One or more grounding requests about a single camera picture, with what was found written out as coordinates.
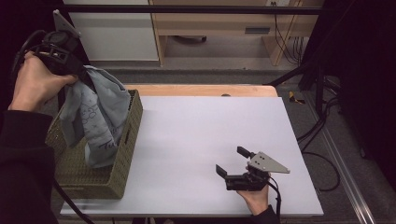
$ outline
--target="beige cabinet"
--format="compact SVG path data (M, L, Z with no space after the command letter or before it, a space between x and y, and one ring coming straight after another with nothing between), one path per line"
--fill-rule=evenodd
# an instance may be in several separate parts
M255 6L267 0L150 0L152 5ZM321 7L323 0L290 0L288 7ZM284 39L310 36L318 16L251 14L152 14L160 61L169 35L260 35L273 65L278 65L282 48L276 43L276 25Z

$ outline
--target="gray garment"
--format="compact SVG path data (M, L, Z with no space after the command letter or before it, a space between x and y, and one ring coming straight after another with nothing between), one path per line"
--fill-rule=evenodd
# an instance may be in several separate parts
M114 163L131 95L108 72L85 66L96 93L81 81L69 88L60 115L69 147L87 139L85 161L92 168Z

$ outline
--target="gray cloth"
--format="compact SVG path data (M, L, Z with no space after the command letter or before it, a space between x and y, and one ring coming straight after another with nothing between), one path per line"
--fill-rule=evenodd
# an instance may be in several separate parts
M96 93L76 82L67 91L60 120L66 144L74 147L85 136L85 161L98 168L114 163L131 95L105 70L85 67Z

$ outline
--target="black long-sleeve shirt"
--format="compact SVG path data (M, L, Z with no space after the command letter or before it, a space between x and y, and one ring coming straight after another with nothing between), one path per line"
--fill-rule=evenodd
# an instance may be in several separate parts
M0 134L0 223L58 223L50 208L54 153L45 144L52 117L8 110ZM257 224L277 224L271 205Z

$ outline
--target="basket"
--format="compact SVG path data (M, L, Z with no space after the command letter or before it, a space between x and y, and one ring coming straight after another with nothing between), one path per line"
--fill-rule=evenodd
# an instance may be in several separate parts
M120 199L131 167L134 144L139 131L143 106L138 91L129 91L131 103L114 164L90 168L85 163L83 138L75 147L64 141L59 115L53 121L46 143L55 151L55 178L72 199Z

